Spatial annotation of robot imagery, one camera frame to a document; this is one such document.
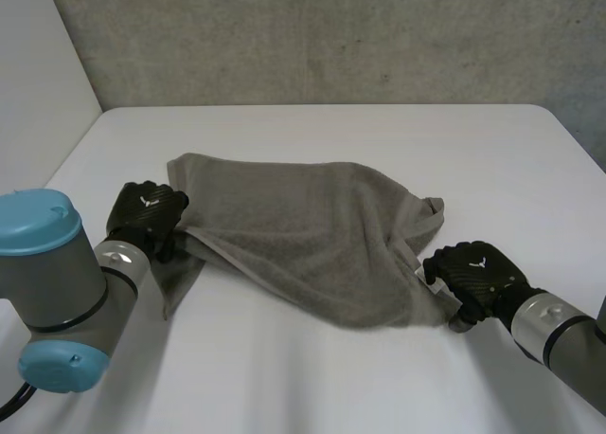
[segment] blue joint cap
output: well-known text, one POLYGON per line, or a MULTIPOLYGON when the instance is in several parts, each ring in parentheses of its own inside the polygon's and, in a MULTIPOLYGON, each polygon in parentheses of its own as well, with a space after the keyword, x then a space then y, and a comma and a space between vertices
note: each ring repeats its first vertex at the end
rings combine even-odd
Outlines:
POLYGON ((94 347, 71 341, 27 344, 19 359, 19 373, 31 386, 53 393, 82 392, 94 387, 110 363, 94 347))
POLYGON ((0 196, 0 257, 51 251, 81 229, 80 215, 62 192, 18 190, 0 196))

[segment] logo on hand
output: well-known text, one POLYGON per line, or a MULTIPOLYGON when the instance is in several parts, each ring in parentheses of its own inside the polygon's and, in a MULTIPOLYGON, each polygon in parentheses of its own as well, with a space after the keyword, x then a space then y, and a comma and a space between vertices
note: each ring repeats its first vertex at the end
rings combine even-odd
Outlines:
POLYGON ((150 205, 155 205, 155 204, 159 204, 160 203, 159 200, 152 200, 152 201, 145 200, 143 198, 143 196, 141 196, 139 198, 141 199, 141 202, 143 202, 143 205, 145 205, 145 208, 149 207, 150 205))
POLYGON ((470 266, 477 266, 479 268, 486 268, 486 257, 482 258, 480 263, 470 263, 470 266))

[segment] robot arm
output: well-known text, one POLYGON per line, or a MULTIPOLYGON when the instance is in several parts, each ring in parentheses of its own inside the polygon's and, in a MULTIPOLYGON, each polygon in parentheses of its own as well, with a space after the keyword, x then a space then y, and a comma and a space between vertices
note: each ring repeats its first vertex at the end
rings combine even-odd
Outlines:
POLYGON ((427 283, 446 282, 462 302, 451 328, 498 317, 524 353, 606 415, 606 299, 597 320, 545 290, 483 242, 439 249, 423 262, 427 283))
POLYGON ((129 183, 95 250, 69 199, 54 190, 0 197, 0 298, 31 332, 18 369, 34 388, 93 387, 107 368, 152 259, 166 259, 187 197, 129 183))

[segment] white wall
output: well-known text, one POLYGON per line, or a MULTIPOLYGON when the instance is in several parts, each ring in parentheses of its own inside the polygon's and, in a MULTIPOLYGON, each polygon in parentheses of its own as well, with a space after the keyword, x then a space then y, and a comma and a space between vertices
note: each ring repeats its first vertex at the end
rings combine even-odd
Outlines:
POLYGON ((0 193, 43 186, 100 115, 52 0, 0 0, 0 193))

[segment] black ring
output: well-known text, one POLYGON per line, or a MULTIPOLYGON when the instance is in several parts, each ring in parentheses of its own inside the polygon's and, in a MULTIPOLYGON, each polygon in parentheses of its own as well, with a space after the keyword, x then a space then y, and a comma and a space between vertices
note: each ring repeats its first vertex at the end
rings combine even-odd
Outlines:
POLYGON ((553 346, 556 345, 556 341, 570 327, 572 327, 573 325, 576 325, 578 323, 584 322, 586 320, 593 320, 593 319, 591 317, 585 316, 585 315, 570 317, 562 325, 560 325, 558 328, 556 328, 551 333, 551 335, 549 335, 547 342, 545 342, 545 347, 543 348, 543 362, 549 370, 551 370, 551 368, 549 368, 549 355, 551 355, 551 350, 553 349, 553 346))
POLYGON ((62 332, 63 330, 67 330, 68 328, 75 327, 79 323, 82 323, 84 320, 86 320, 86 319, 90 318, 92 315, 96 314, 97 311, 99 309, 101 309, 101 306, 103 306, 103 304, 105 304, 105 301, 107 301, 109 294, 110 294, 110 288, 109 288, 109 285, 107 284, 107 281, 105 281, 105 292, 103 292, 103 295, 101 295, 101 298, 99 299, 99 301, 97 303, 95 303, 95 305, 91 309, 86 311, 81 316, 77 316, 76 318, 72 318, 71 320, 67 320, 66 322, 60 323, 58 325, 51 325, 50 327, 34 327, 34 326, 28 325, 28 324, 26 324, 26 326, 32 332, 44 333, 44 334, 62 332))
POLYGON ((129 287, 131 287, 131 289, 133 289, 134 298, 135 299, 139 298, 139 290, 136 288, 136 284, 133 282, 132 279, 130 279, 124 273, 117 271, 115 268, 111 268, 109 266, 102 266, 101 271, 103 271, 104 273, 109 273, 110 275, 116 276, 117 278, 120 278, 121 280, 126 282, 129 285, 129 287))

